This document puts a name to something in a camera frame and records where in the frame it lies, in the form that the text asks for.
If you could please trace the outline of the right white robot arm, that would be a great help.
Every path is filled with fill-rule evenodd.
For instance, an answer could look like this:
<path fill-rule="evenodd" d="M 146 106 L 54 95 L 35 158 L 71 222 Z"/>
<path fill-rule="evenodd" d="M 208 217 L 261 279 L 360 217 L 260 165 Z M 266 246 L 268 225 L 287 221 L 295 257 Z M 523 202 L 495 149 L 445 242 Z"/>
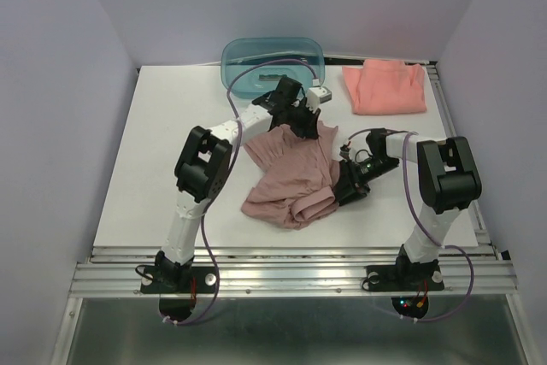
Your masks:
<path fill-rule="evenodd" d="M 348 140 L 341 148 L 339 179 L 333 192 L 343 206 L 365 198 L 369 183 L 403 168 L 403 188 L 415 228 L 402 245 L 393 278 L 412 288 L 424 269 L 438 260 L 444 240 L 460 213 L 482 193 L 482 182 L 468 140 L 425 138 L 414 132 L 366 129 L 368 157 L 350 158 Z"/>

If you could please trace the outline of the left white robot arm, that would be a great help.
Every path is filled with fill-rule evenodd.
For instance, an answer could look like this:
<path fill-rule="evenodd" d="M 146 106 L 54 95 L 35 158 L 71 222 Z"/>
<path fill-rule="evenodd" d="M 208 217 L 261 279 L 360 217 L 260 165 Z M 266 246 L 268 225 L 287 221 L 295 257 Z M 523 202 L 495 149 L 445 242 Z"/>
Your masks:
<path fill-rule="evenodd" d="M 298 96 L 301 89 L 298 81 L 284 76 L 232 120 L 191 129 L 174 168 L 177 202 L 167 240 L 155 257 L 154 281 L 175 292 L 190 286 L 200 221 L 224 187 L 241 144 L 280 125 L 300 138 L 318 138 L 320 106 L 332 93 L 317 79 L 303 97 Z"/>

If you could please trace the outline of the dusty pink ruffled skirt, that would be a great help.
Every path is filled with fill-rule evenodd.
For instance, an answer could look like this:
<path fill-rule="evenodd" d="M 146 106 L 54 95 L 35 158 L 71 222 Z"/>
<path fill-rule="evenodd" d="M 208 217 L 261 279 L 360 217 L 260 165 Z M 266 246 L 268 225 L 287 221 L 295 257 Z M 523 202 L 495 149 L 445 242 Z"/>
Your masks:
<path fill-rule="evenodd" d="M 318 138 L 299 138 L 287 125 L 249 140 L 244 149 L 263 176 L 241 211 L 286 229 L 303 229 L 338 209 L 334 186 L 340 166 L 332 158 L 337 127 L 317 124 Z"/>

